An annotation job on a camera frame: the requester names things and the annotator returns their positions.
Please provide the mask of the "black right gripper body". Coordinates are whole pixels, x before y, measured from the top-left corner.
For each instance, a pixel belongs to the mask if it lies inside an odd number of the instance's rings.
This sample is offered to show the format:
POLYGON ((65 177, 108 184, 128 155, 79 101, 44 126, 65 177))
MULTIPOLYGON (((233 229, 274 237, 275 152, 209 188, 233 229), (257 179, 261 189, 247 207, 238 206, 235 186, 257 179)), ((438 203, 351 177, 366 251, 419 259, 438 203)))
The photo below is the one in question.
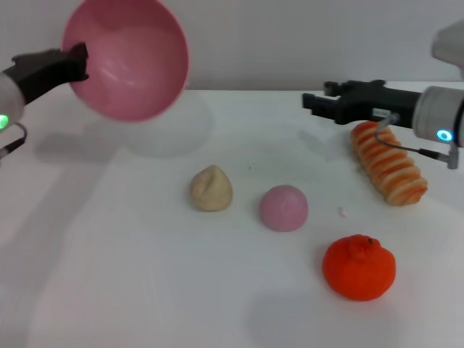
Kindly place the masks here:
POLYGON ((384 80, 361 82, 349 80, 340 85, 336 101, 336 124, 355 121, 380 121, 375 109, 386 110, 398 116, 395 125, 412 128, 413 113, 421 93, 387 88, 384 80))

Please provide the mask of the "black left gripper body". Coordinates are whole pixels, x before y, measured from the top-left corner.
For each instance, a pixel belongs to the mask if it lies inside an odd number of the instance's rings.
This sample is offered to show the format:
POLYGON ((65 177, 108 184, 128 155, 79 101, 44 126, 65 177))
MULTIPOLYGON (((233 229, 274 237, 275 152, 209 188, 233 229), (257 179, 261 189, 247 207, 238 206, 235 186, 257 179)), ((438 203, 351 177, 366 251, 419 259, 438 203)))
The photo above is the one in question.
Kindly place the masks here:
POLYGON ((25 104, 65 84, 60 82, 59 77, 62 58, 59 49, 21 54, 12 58, 10 78, 19 88, 25 104))

